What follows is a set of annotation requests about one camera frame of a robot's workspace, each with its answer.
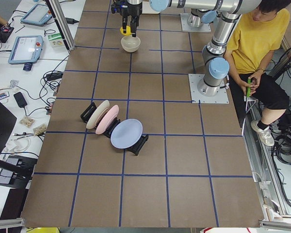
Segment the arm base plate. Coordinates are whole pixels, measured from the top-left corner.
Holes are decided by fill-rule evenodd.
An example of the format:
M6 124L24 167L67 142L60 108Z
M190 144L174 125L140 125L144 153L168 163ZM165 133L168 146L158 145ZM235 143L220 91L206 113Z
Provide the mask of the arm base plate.
M204 74L189 74L192 103L229 104L224 80L217 87L204 84Z
M210 33L209 24L203 23L201 17L194 16L191 13L180 14L181 27L183 32L192 33Z

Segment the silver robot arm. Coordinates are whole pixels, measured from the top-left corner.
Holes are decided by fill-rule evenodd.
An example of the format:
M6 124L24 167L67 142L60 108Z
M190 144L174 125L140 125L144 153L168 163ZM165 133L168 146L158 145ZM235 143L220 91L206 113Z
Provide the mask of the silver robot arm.
M151 0L154 11L164 11L167 7L205 9L221 12L211 41L203 48L205 64L204 78L199 81L198 91L207 97L215 96L220 84L228 74L229 64L222 56L242 14L259 6L259 0Z
M145 2L146 14L159 14L171 5L170 0L147 0ZM113 14L119 13L122 17L122 35L136 37L140 15L143 12L142 0L114 0L111 5ZM207 9L192 8L189 13L180 13L182 31L209 33L209 24L217 19L218 12Z

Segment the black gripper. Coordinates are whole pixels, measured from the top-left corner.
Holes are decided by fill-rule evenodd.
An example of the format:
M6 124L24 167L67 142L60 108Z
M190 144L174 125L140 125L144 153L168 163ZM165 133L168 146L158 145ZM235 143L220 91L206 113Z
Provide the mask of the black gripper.
M122 0L121 1L121 16L122 16L122 31L127 33L127 20L131 16L130 32L132 37L136 37L137 27L139 26L139 16L142 14L142 0Z

